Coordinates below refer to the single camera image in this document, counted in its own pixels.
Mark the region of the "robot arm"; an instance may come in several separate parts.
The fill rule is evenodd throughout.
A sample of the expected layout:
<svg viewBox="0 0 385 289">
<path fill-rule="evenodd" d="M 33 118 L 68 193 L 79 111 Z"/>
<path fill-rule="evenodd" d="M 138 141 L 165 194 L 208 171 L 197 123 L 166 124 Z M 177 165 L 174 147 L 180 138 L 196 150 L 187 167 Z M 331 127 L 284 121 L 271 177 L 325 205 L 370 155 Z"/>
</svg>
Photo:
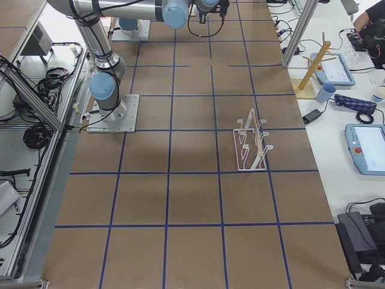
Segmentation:
<svg viewBox="0 0 385 289">
<path fill-rule="evenodd" d="M 172 29 L 185 25 L 190 1 L 49 1 L 56 11 L 73 19 L 90 50 L 98 73 L 89 89 L 107 121 L 124 118 L 127 109 L 122 104 L 120 83 L 125 74 L 123 59 L 115 53 L 101 17 L 128 20 L 155 20 Z"/>
<path fill-rule="evenodd" d="M 138 19 L 119 18 L 118 23 L 120 30 L 125 35 L 131 35 L 141 31 L 141 24 Z"/>
</svg>

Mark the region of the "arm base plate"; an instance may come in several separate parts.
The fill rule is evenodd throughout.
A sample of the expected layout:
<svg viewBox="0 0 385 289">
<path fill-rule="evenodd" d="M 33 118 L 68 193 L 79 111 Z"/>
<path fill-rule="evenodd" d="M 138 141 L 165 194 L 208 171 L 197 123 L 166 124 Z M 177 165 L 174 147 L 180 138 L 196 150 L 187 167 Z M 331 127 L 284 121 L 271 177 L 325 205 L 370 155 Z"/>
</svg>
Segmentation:
<svg viewBox="0 0 385 289">
<path fill-rule="evenodd" d="M 120 105 L 111 114 L 102 110 L 102 114 L 91 115 L 90 124 L 86 127 L 87 132 L 135 132 L 139 102 L 139 95 L 123 95 Z"/>
<path fill-rule="evenodd" d="M 147 42 L 150 20 L 119 18 L 112 30 L 113 42 Z"/>
</svg>

